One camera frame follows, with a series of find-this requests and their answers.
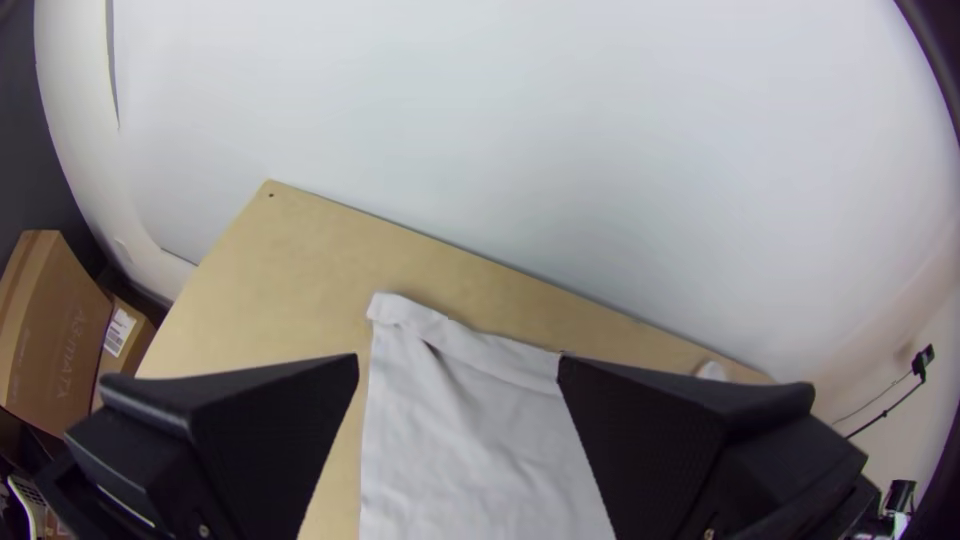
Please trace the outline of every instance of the cardboard box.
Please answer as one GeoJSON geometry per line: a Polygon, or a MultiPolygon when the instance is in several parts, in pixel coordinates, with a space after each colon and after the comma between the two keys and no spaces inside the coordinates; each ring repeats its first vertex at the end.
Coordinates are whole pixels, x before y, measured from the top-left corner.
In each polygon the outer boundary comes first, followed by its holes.
{"type": "MultiPolygon", "coordinates": [[[[139,311],[130,304],[114,297],[113,316],[103,338],[103,350],[100,353],[100,367],[97,369],[97,381],[104,373],[126,373],[135,375],[143,361],[157,329],[139,311]]],[[[99,389],[93,394],[90,412],[103,406],[99,389]]]]}
{"type": "Polygon", "coordinates": [[[89,413],[109,319],[63,236],[24,232],[0,278],[0,405],[63,437],[89,413]]]}

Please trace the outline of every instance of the white backdrop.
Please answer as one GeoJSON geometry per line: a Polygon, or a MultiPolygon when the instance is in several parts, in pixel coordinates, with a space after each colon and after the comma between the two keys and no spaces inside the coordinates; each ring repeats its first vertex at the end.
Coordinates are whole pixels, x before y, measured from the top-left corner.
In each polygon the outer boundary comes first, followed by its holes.
{"type": "Polygon", "coordinates": [[[786,380],[958,215],[956,138],[892,1],[115,10],[124,166],[193,261],[272,177],[786,380]]]}

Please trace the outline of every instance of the white towel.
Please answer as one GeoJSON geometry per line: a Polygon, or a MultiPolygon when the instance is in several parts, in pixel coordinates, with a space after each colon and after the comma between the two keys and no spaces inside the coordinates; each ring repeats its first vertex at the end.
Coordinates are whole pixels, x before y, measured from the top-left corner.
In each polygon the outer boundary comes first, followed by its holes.
{"type": "Polygon", "coordinates": [[[360,539],[614,538],[559,354],[374,295],[360,539]]]}

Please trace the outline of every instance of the wooden table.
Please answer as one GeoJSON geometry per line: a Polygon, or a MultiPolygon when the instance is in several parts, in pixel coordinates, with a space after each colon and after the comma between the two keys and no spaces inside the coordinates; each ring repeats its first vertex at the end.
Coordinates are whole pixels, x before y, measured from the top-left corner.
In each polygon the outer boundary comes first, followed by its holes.
{"type": "Polygon", "coordinates": [[[261,187],[203,260],[140,367],[179,377],[356,351],[360,385],[301,538],[356,538],[371,295],[393,291],[483,332],[551,350],[734,380],[770,379],[661,330],[426,236],[277,182],[261,187]]]}

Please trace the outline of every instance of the barcode label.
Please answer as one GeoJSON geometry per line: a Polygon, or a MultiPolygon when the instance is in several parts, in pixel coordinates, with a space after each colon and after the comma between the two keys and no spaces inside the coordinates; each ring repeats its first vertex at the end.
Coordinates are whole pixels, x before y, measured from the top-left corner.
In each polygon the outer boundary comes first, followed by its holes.
{"type": "Polygon", "coordinates": [[[107,328],[107,335],[103,338],[103,348],[113,356],[119,358],[123,352],[123,346],[127,344],[127,338],[130,332],[137,325],[137,320],[131,317],[123,309],[117,308],[113,314],[113,320],[107,328]]]}

